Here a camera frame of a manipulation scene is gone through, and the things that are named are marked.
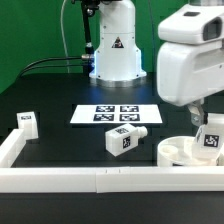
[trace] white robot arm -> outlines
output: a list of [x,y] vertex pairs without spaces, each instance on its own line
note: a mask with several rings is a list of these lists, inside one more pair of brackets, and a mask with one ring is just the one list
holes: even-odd
[[177,106],[224,89],[224,1],[195,2],[159,25],[158,92]]
[[194,159],[216,160],[224,143],[224,115],[206,114],[206,96],[224,90],[224,1],[190,0],[159,25],[166,41],[158,54],[157,88],[173,105],[188,105],[200,126],[191,144]]
[[127,87],[141,82],[141,51],[135,44],[135,6],[131,0],[101,1],[100,46],[95,52],[92,83]]

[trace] warning label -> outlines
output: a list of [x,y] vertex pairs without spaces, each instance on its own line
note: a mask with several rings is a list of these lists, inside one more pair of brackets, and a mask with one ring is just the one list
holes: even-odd
[[120,37],[117,37],[112,48],[124,48],[124,45],[122,44]]

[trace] white paper sheet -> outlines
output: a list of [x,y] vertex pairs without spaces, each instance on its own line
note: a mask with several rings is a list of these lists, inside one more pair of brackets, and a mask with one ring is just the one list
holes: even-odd
[[162,123],[157,105],[78,105],[72,124]]

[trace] black table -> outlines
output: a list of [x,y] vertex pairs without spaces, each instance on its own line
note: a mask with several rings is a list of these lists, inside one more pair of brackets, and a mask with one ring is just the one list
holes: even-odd
[[[110,89],[81,74],[33,74],[0,95],[0,141],[17,128],[16,113],[35,111],[40,138],[28,141],[13,167],[154,166],[158,143],[196,133],[186,107],[164,103],[149,75],[142,86]],[[206,99],[224,113],[223,93]],[[163,124],[145,124],[139,146],[113,157],[105,131],[120,124],[71,125],[78,104],[158,104]],[[0,194],[0,223],[223,223],[223,192]]]

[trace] green wall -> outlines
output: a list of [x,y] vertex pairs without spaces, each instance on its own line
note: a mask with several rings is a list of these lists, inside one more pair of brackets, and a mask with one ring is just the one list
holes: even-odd
[[[60,10],[63,0],[1,0],[0,3],[0,93],[11,85],[27,64],[51,56],[64,56]],[[136,5],[136,42],[143,51],[143,69],[153,71],[152,29],[148,0],[133,0]],[[187,3],[187,0],[151,0],[155,23],[156,50],[158,23]],[[93,43],[99,41],[98,16],[91,18]],[[84,53],[84,34],[80,2],[65,9],[65,32],[70,55]],[[57,69],[55,72],[66,72]]]

